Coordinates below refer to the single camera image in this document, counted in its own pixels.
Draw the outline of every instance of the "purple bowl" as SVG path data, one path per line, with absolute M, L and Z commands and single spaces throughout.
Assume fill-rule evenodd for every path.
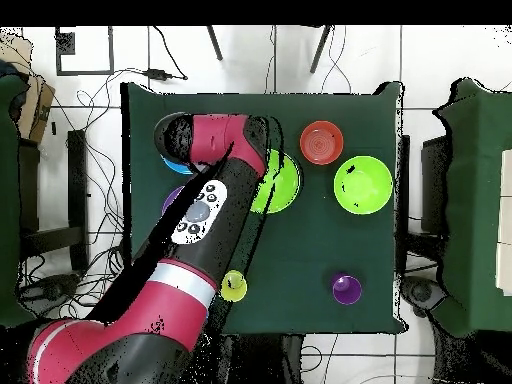
M 174 201 L 174 199 L 176 199 L 176 196 L 179 194 L 179 192 L 182 190 L 183 187 L 184 186 L 178 187 L 171 194 L 169 194 L 169 197 L 167 197 L 167 199 L 164 202 L 164 205 L 162 206 L 162 215 L 165 213 L 165 210 Z
M 352 305 L 361 297 L 361 283 L 354 277 L 338 273 L 331 280 L 332 295 L 342 305 Z

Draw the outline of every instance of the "green bowl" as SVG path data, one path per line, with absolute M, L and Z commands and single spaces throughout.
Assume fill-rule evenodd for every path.
M 267 213 L 280 212 L 288 207 L 297 197 L 301 184 L 299 169 L 290 156 L 284 154 L 283 168 L 280 170 L 279 152 L 272 149 L 267 172 L 257 188 L 258 193 L 252 202 L 251 212 L 263 213 L 273 184 L 276 188 Z
M 334 195 L 338 203 L 356 215 L 380 210 L 393 193 L 393 177 L 380 160 L 356 156 L 341 165 L 334 177 Z

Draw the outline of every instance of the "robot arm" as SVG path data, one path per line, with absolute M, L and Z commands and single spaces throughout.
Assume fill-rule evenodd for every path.
M 155 143 L 166 159 L 208 168 L 149 236 L 147 255 L 158 263 L 133 302 L 114 322 L 99 321 L 123 290 L 114 283 L 87 320 L 39 329 L 26 362 L 29 384 L 178 382 L 265 173 L 267 139 L 265 121 L 245 115 L 179 113 L 157 124 Z M 172 253 L 159 255 L 171 242 Z M 135 261 L 123 278 L 140 277 L 138 268 Z

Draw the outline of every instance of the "white floor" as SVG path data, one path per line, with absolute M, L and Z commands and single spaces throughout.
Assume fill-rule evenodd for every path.
M 119 83 L 134 81 L 156 92 L 201 93 L 237 92 L 263 93 L 269 60 L 273 54 L 270 41 L 271 26 L 215 26 L 224 60 L 216 59 L 205 27 L 161 27 L 171 53 L 188 81 L 149 82 L 147 78 L 123 73 L 108 85 L 111 108 L 87 133 L 95 148 L 107 154 L 117 169 L 114 191 L 121 193 L 121 113 Z M 47 129 L 41 143 L 40 164 L 40 226 L 41 230 L 67 225 L 67 161 L 65 139 L 71 129 L 65 114 L 75 128 L 87 121 L 89 100 L 77 91 L 94 95 L 107 76 L 57 77 L 55 69 L 55 39 L 53 28 L 10 28 L 32 41 L 32 69 L 44 76 L 56 89 L 57 102 L 49 122 L 55 122 L 56 135 Z M 401 80 L 405 86 L 404 133 L 411 136 L 410 215 L 421 216 L 420 148 L 424 140 L 444 134 L 441 122 L 432 109 L 447 102 L 450 84 L 457 78 L 470 76 L 490 89 L 502 89 L 512 80 L 512 35 L 508 27 L 475 26 L 348 26 L 338 25 L 331 56 L 336 60 L 341 52 L 346 30 L 345 48 L 338 62 L 353 93 L 373 93 L 385 81 Z M 62 58 L 63 70 L 108 69 L 107 27 L 69 28 L 76 33 L 76 55 Z M 277 92 L 321 91 L 325 76 L 332 67 L 329 59 L 329 37 L 314 75 L 309 68 L 322 29 L 301 26 L 278 26 L 277 31 Z M 113 27 L 114 68 L 148 67 L 165 69 L 177 74 L 167 55 L 162 39 L 151 27 Z M 273 90 L 273 64 L 268 77 L 268 91 Z M 336 69 L 328 77 L 324 92 L 348 92 L 349 84 Z M 95 117 L 108 105 L 106 90 L 95 99 Z M 108 178 L 112 166 L 99 158 Z M 106 191 L 107 179 L 91 158 L 89 175 Z M 94 232 L 103 218 L 104 199 L 94 184 L 89 185 L 89 228 Z M 419 223 L 410 222 L 419 229 Z M 120 235 L 107 223 L 98 240 L 91 246 L 91 257 L 107 249 L 112 238 Z M 42 274 L 70 269 L 67 249 L 46 255 Z M 410 258 L 411 267 L 426 261 Z M 98 264 L 101 273 L 105 264 Z M 305 384 L 430 384 L 434 364 L 432 330 L 425 319 L 414 316 L 411 308 L 400 304 L 400 316 L 409 329 L 392 335 L 308 335 L 305 346 L 315 346 L 326 355 L 320 357 L 313 348 L 305 348 L 303 369 Z M 327 363 L 328 372 L 324 379 Z

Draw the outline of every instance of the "chair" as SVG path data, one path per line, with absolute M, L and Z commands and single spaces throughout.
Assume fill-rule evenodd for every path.
M 320 28 L 322 25 L 303 25 L 311 28 Z M 210 39 L 212 40 L 213 48 L 215 50 L 215 54 L 217 55 L 218 60 L 222 60 L 222 53 L 220 51 L 219 42 L 217 41 L 217 37 L 215 36 L 215 31 L 213 30 L 212 25 L 207 25 L 208 34 L 210 34 Z M 322 36 L 320 37 L 320 42 L 318 43 L 318 47 L 316 48 L 315 57 L 313 58 L 313 63 L 311 64 L 310 72 L 312 74 L 315 73 L 316 68 L 318 66 L 318 61 L 320 60 L 320 56 L 322 55 L 322 51 L 324 50 L 325 42 L 327 41 L 327 36 L 331 30 L 331 25 L 324 25 L 324 30 L 322 31 Z

